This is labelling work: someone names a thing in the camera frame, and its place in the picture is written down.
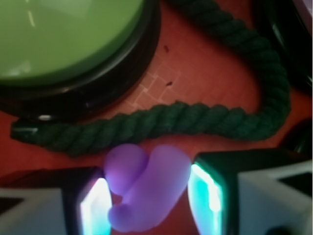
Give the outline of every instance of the led light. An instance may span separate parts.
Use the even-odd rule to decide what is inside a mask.
[[[199,233],[222,234],[222,189],[210,174],[197,164],[191,166],[188,197]]]
[[[80,204],[83,235],[108,235],[111,225],[108,211],[112,200],[108,183],[99,178]]]

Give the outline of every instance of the green button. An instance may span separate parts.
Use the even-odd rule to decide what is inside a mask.
[[[144,0],[1,0],[0,85],[76,77],[127,40]]]

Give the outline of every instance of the red surface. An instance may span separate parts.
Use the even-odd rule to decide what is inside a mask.
[[[252,28],[250,0],[217,0],[223,10],[242,19]],[[117,113],[149,109],[155,104],[175,100],[203,102],[209,106],[223,104],[257,111],[260,91],[249,68],[232,52],[216,41],[204,37],[186,19],[162,2],[162,29],[156,54],[139,86],[121,103],[85,122],[110,118]],[[148,152],[161,143],[183,149],[191,159],[200,151],[225,151],[277,147],[286,133],[299,121],[312,117],[312,97],[295,89],[291,91],[292,111],[285,125],[266,141],[233,141],[218,136],[164,136],[146,140],[140,145]],[[40,168],[102,166],[105,154],[70,159],[37,146],[11,140],[10,125],[17,118],[0,112],[0,176],[7,173]],[[197,234],[186,192],[168,218],[145,234]]]

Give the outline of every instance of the twisted rope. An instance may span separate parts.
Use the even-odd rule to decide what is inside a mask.
[[[207,107],[201,103],[188,105],[176,102],[131,115],[119,114],[112,119],[86,125],[18,121],[12,125],[11,137],[51,151],[78,156],[165,134],[205,133],[245,141],[264,140],[274,135],[290,112],[290,89],[287,73],[268,40],[255,30],[247,29],[243,21],[233,19],[212,0],[168,2],[250,64],[264,96],[258,113],[248,115],[241,108],[229,110],[222,105]]]

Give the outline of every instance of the glowing cyan light strip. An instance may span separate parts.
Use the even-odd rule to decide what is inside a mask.
[[[111,207],[108,183],[99,178],[80,204],[83,235],[109,235],[111,225],[108,211]]]
[[[188,197],[195,223],[200,234],[222,234],[222,189],[197,164],[191,166]]]
[[[214,182],[210,174],[206,173],[198,165],[193,164],[191,166],[191,170],[207,183],[209,191],[209,207],[212,211],[219,212],[222,209],[220,201],[220,187]]]

